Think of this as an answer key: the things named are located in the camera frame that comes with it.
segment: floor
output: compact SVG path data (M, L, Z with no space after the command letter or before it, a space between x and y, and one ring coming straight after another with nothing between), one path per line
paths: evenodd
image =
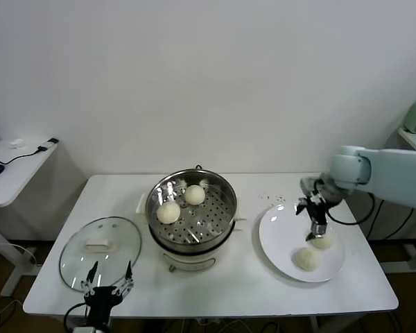
M37 248L35 253L37 260L43 262L44 258L49 253L48 246L42 246ZM401 246L382 245L375 246L373 248L378 260L382 262L407 260L408 255L402 250ZM12 271L12 265L3 257L0 257L0 290L4 285L6 278ZM388 279L396 292L399 299L399 308L395 312L399 319L400 326L395 324L394 318L385 313L368 314L364 316L360 321L355 322L351 326L347 327L343 333L375 333L375 332L412 332L416 333L416 274L394 274L389 275ZM24 277L15 293L14 297L20 301L23 301L26 294L29 292L33 283L33 277ZM8 304L8 300L0 301L0 309ZM1 317L6 319L9 315L12 307L5 310ZM319 318L319 323L322 325L329 320L330 317ZM262 329L270 320L266 318L260 319L247 319L246 325L251 329L253 333L262 333ZM278 318L271 319L271 321L279 324L279 332L289 333L310 333L312 332L310 322L308 318ZM186 320L184 323L181 320L169 320L166 321L162 332L163 333L180 333L180 332L195 332L195 333L217 333L217 332L249 332L242 322L231 323L232 320L226 320L220 324L210 323L207 326L200 326L195 321ZM115 320L112 324L113 333L140 333L140 332L154 332L160 333L160 330L153 327L154 322L145 320ZM263 333L276 333L276 325L267 325L263 330ZM9 318L9 320L0 327L0 332L49 332L49 333L61 333L63 331L62 324L56 319L49 317L29 316L25 314L20 305L17 305L15 313Z

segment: white base of steamer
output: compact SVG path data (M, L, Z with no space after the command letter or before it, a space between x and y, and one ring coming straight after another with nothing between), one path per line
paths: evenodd
M228 240L208 253L203 255L176 255L169 251L160 248L162 258L167 264L169 264L169 271L173 272L176 269L181 271L203 271L211 268L216 262L218 262L226 252Z

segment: table leg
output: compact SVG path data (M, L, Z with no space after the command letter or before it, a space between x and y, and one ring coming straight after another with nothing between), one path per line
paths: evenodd
M13 246L6 244L8 240L0 234L0 254L3 255L7 260L14 264L14 271L6 281L3 289L1 290L1 296L11 296L14 292L17 283L20 281L20 277L23 275L36 276L40 270L40 267L31 263L31 256L28 253L21 254ZM28 249L31 253L35 251L35 248Z
M407 262L381 262L385 274L416 273L416 248L411 244L405 245L404 248L411 259Z

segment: black cable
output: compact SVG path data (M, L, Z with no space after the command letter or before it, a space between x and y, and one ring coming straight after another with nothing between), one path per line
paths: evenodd
M187 327L186 333L189 333L189 329L191 328L191 324L192 323L193 323L193 319L190 319L189 320L189 323L188 323L188 327Z
M316 179L313 183L314 190L317 194L319 193L319 190L318 190L318 183L319 182L321 182L323 184L323 181L321 181L319 179ZM371 217L371 215L373 215L374 207L376 206L376 200L374 199L374 195L371 194L371 193L368 193L368 196L370 196L370 199L372 199L372 207L371 207L370 211L368 212L368 214L363 219L361 219L360 221L356 221L356 222L342 222L342 221L339 221L339 220L335 219L334 217L332 217L329 210L327 210L327 215L332 221L334 221L336 223L339 223L339 224L343 224L343 225L359 225L359 224L362 224L362 223L366 222Z
M261 329L260 333L264 333L264 332L265 332L265 330L266 330L268 327L272 326L272 325L273 325L273 326L275 326L276 333L283 333L282 329L280 328L280 325L279 325L278 323L275 323L274 321L270 321L270 322L266 323L266 324L262 327L262 329Z
M392 314L390 312L386 312L388 319L390 320L390 324L393 326L393 330L395 331L395 333L401 333L400 331L397 331L397 325L396 325L396 321L394 320Z
M165 329L163 330L163 333L166 333L171 328L171 326L173 326L175 323L177 323L177 319L171 321L169 325L165 327Z
M391 311L391 314L392 314L393 318L396 320L396 324L399 328L399 333L403 333L404 329L402 327L401 321L399 320L399 317L396 315L396 312Z
M361 327L361 330L363 333L367 333L367 330L365 329L365 326L362 324L362 320L359 319L358 320L359 326Z
M382 239L383 241L385 241L386 239L389 239L391 236L397 234L404 226L405 224L408 222L408 220L410 219L410 217L413 215L413 212L415 211L414 208L412 208L410 210L410 213L408 214L408 216L406 217L406 219L404 220L404 222L402 222L402 224L399 226L399 228L397 228L394 232L392 232L391 234L389 234L386 238Z
M83 305L86 305L86 303L78 303L78 304L76 304L76 305L74 305L73 307L71 307L65 314L64 314L64 316L63 316L63 329L64 329L64 331L65 331L65 333L72 333L72 330L70 330L69 328L68 328L68 325L67 325L67 320L68 320L68 315L69 315L69 313L72 311L72 310L74 310L74 309L77 309L78 307L82 307Z
M372 225L370 227L370 230L368 230L368 233L367 233L367 240L370 238L370 235L372 234L372 231L373 231L373 228L374 228L374 224L376 223L377 216L379 215L379 212L381 211L381 208L382 208L382 205L383 205L384 202L385 202L385 200L382 200L381 203L379 203L379 207L377 207L376 215L374 215L374 219L373 219Z
M339 224L343 224L343 225L359 225L359 224L362 224L362 223L366 222L371 217L371 215L373 215L374 207L376 206L376 200L374 199L374 195L371 194L371 193L369 193L368 195L370 196L370 199L372 199L372 207L370 208L370 211L368 212L368 214L363 219L361 219L360 221L350 222L350 223L348 223L348 222L342 222L342 221L336 220L334 217L332 217L332 215L330 214L330 212L327 211L328 217L332 221L334 221L336 223L339 223Z
M15 298L10 297L10 296L0 297L0 301L5 300L5 299L11 299L11 302L15 300ZM15 313L15 310L17 310L17 302L14 302L14 307L12 308L11 313L9 314L8 317L6 317L4 321L0 323L0 327L5 325L11 319L12 315Z
M11 159L11 160L9 160L9 161L7 161L7 162L2 162L2 161L0 160L0 164L2 164L2 165L8 165L8 164L10 164L10 163L14 162L15 160L18 160L19 158L33 156L33 155L35 155L35 154L38 154L39 152L41 152L41 150L40 150L40 149L37 149L37 150L36 150L34 153L32 153L32 154L28 154L28 155L20 155L20 156L14 157L13 159Z

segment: white plate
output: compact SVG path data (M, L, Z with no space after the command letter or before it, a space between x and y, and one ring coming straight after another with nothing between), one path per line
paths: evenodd
M305 282L324 282L336 276L345 260L345 248L338 234L327 226L333 237L333 246L318 250L306 236L310 232L311 220L306 211L295 215L294 205L279 205L268 210L261 219L259 238L268 259L282 272L292 278ZM305 246L322 253L322 264L312 272L304 271L294 265L293 254Z

